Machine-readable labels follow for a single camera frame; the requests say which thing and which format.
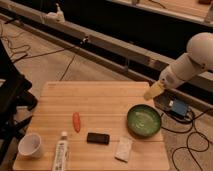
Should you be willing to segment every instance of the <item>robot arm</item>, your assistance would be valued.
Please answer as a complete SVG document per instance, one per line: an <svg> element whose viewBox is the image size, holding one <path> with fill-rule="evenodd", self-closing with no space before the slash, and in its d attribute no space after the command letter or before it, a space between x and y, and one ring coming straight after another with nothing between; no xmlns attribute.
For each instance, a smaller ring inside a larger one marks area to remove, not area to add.
<svg viewBox="0 0 213 171"><path fill-rule="evenodd" d="M146 100L152 99L165 89L177 88L192 77L207 70L213 70L213 34L200 33L193 36L187 44L187 53L167 66L144 94Z"/></svg>

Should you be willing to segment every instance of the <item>paper cup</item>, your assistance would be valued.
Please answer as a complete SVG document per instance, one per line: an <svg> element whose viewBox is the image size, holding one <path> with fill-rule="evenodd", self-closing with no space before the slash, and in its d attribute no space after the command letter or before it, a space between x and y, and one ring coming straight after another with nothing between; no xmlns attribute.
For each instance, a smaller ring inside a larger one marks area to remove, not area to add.
<svg viewBox="0 0 213 171"><path fill-rule="evenodd" d="M18 152L22 156L40 158L43 155L41 137L37 133L25 135L18 145Z"/></svg>

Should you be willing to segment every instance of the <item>white eraser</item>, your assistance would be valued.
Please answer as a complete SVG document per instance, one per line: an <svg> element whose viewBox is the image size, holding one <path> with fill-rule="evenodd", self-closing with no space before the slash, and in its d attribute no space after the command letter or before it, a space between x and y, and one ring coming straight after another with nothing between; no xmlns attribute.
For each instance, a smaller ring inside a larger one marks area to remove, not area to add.
<svg viewBox="0 0 213 171"><path fill-rule="evenodd" d="M127 137L121 137L115 153L115 158L128 162L132 149L132 140Z"/></svg>

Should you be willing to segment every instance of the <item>black phone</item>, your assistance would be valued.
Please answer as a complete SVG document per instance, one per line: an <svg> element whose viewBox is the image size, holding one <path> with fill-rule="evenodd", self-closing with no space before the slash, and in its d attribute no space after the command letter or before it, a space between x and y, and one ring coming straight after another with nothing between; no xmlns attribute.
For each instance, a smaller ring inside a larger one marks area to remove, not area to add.
<svg viewBox="0 0 213 171"><path fill-rule="evenodd" d="M87 142L99 143L99 144L109 144L110 136L108 134L100 134L89 132L87 134Z"/></svg>

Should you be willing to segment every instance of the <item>green bowl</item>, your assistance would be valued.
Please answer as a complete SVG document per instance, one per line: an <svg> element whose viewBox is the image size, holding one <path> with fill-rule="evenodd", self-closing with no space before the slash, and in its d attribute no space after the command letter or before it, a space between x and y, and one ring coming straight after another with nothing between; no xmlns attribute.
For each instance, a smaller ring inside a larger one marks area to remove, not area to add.
<svg viewBox="0 0 213 171"><path fill-rule="evenodd" d="M161 117L151 106L140 104L128 111L127 125L135 134L150 137L160 130Z"/></svg>

